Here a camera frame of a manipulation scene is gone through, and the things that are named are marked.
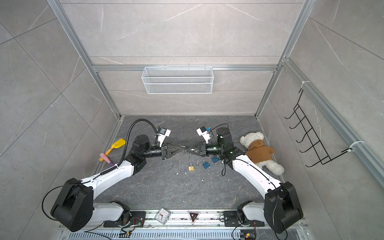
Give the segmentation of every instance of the brown hoodie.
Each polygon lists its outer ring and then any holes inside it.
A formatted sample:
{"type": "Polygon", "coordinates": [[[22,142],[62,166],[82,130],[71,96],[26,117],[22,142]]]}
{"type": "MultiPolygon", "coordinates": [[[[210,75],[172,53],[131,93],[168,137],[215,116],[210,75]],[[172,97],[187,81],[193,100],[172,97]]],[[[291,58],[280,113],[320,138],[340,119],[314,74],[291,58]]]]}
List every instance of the brown hoodie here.
{"type": "Polygon", "coordinates": [[[253,163],[259,163],[272,160],[272,153],[273,148],[264,146],[263,140],[255,140],[249,145],[248,152],[245,154],[253,163]]]}

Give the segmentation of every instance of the pink handle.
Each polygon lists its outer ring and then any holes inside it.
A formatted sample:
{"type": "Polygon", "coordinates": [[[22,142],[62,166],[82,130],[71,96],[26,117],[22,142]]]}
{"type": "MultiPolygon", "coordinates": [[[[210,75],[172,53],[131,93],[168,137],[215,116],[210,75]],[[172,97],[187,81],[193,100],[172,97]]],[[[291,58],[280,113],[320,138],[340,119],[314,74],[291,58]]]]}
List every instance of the pink handle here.
{"type": "Polygon", "coordinates": [[[114,164],[111,162],[111,160],[107,157],[107,155],[105,155],[105,153],[100,153],[100,157],[102,157],[102,159],[104,159],[104,161],[106,161],[111,167],[114,166],[114,164]]]}

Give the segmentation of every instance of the black triangle logo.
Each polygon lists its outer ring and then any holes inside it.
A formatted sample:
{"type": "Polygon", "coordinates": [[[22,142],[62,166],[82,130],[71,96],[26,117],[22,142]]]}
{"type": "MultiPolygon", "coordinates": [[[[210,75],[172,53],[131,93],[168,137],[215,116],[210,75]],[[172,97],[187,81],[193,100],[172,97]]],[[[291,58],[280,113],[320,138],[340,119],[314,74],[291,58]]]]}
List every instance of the black triangle logo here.
{"type": "Polygon", "coordinates": [[[192,211],[188,211],[188,214],[189,214],[189,217],[192,221],[192,224],[194,224],[197,220],[197,218],[199,217],[200,215],[200,212],[192,212],[192,211]]]}

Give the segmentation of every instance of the clock face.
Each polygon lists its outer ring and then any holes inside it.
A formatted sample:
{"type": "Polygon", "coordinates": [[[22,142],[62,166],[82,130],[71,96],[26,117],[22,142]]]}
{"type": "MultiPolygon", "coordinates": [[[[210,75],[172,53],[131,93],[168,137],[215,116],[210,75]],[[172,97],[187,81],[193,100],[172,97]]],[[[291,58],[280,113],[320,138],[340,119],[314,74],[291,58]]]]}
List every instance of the clock face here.
{"type": "Polygon", "coordinates": [[[165,210],[164,208],[159,209],[159,211],[155,215],[155,219],[159,221],[161,224],[165,224],[170,217],[170,212],[165,210]]]}

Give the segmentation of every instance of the teddy bear head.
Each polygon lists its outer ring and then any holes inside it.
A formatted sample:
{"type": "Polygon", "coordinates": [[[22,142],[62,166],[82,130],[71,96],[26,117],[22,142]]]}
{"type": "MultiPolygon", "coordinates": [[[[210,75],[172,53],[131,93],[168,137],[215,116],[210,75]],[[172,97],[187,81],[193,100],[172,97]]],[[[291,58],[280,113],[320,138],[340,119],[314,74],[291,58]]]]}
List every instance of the teddy bear head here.
{"type": "Polygon", "coordinates": [[[255,140],[263,140],[264,135],[261,132],[251,132],[240,138],[240,143],[248,149],[249,145],[255,140]]]}

